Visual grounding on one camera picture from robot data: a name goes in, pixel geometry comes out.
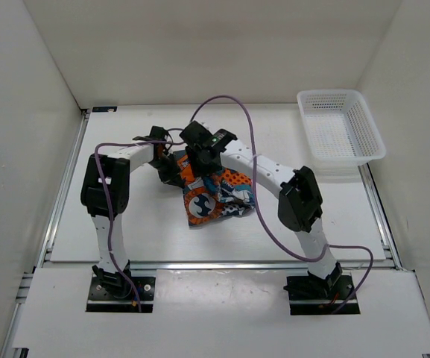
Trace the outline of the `colourful patterned shorts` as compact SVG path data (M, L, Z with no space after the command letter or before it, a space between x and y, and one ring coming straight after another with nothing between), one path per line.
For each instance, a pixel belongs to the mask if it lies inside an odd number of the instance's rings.
M185 151L175 151L174 159L180 169L183 203L190 227L230 216L244 216L256 207L248 176L222 168L209 176L197 177Z

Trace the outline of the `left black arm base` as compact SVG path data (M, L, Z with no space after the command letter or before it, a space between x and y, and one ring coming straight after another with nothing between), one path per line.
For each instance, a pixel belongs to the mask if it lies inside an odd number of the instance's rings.
M88 313L152 313L156 291L154 276L133 276L126 268L124 274L106 273L96 265L86 301Z

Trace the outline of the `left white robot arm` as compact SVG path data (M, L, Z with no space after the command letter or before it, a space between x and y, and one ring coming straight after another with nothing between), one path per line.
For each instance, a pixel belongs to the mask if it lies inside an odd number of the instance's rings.
M137 136L130 143L100 143L89 157L80 200L98 237L100 260L92 270L115 298L127 297L133 288L121 224L129 202L130 175L148 164L157 170L163 183L183 187L170 152L175 144L170 130L153 126L148 136Z

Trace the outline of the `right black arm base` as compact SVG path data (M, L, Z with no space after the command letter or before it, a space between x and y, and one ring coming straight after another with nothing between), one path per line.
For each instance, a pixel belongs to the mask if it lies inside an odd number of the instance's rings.
M309 275L287 276L283 290L287 292L290 315L359 315L357 297L352 292L352 276L342 274L326 291Z

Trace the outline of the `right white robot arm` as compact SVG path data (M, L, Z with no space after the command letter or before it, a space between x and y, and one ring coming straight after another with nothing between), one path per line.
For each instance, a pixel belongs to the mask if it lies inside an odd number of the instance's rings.
M180 138L186 144L195 175L208 176L223 167L233 169L251 179L254 200L258 198L258 184L278 200L277 217L295 233L303 254L289 250L268 230L260 206L255 204L260 223L278 248L308 264L313 293L319 298L331 296L338 288L342 269L323 232L323 199L314 172L306 166L301 169L283 166L257 154L254 144L245 145L235 134L224 129L212 134L196 121L181 131Z

